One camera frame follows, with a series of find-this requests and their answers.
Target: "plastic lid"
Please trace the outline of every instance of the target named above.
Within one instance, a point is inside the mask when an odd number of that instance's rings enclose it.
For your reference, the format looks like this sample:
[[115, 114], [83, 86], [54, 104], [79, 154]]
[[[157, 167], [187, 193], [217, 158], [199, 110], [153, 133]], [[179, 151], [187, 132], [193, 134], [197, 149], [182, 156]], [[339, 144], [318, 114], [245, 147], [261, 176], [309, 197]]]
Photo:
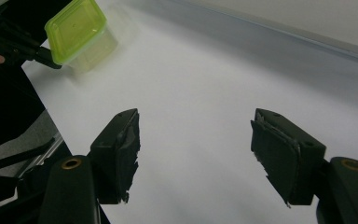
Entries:
[[105, 29], [106, 17], [94, 0], [73, 0], [45, 26], [53, 61], [70, 62]]

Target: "bolt hole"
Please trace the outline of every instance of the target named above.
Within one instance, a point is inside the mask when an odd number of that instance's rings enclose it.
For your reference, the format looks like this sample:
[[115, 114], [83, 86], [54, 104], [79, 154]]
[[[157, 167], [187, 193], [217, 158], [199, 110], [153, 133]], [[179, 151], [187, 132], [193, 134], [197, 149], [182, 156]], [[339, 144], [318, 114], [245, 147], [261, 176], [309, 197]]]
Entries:
[[358, 162], [352, 160], [342, 160], [341, 164], [350, 170], [358, 171]]
[[81, 159], [72, 158], [69, 159], [68, 161], [63, 162], [61, 168], [64, 170], [71, 170], [71, 169], [75, 169], [80, 164], [81, 164]]

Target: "black sleeve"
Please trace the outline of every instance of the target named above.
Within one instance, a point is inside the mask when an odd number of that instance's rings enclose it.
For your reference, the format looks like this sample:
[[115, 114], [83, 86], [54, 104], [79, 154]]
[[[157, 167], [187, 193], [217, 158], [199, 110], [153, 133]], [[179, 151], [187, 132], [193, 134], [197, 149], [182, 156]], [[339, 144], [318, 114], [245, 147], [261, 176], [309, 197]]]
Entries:
[[[36, 41], [46, 39], [46, 22], [70, 0], [9, 0], [2, 14]], [[45, 110], [21, 65], [0, 64], [0, 145], [20, 136]]]
[[47, 38], [45, 24], [70, 2], [70, 0], [9, 0], [3, 16], [42, 43]]

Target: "gray floor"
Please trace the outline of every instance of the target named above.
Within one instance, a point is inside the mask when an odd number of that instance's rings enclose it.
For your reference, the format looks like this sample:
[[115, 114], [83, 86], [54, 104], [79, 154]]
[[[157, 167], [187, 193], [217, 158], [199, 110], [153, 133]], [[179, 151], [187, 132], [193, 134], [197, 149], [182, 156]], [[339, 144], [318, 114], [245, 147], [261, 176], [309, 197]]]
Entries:
[[[57, 132], [57, 127], [48, 111], [45, 110], [25, 133], [0, 146], [0, 159], [40, 147], [55, 136]], [[0, 175], [17, 176], [24, 163], [26, 161], [0, 169]]]

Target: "green plastic container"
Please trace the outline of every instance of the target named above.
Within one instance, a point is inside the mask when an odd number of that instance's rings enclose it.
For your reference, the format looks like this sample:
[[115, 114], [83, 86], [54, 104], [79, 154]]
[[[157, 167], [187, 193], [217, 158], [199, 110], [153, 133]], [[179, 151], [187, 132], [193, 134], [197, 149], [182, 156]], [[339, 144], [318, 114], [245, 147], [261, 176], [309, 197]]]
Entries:
[[94, 0], [73, 0], [45, 26], [53, 61], [87, 71], [117, 45]]

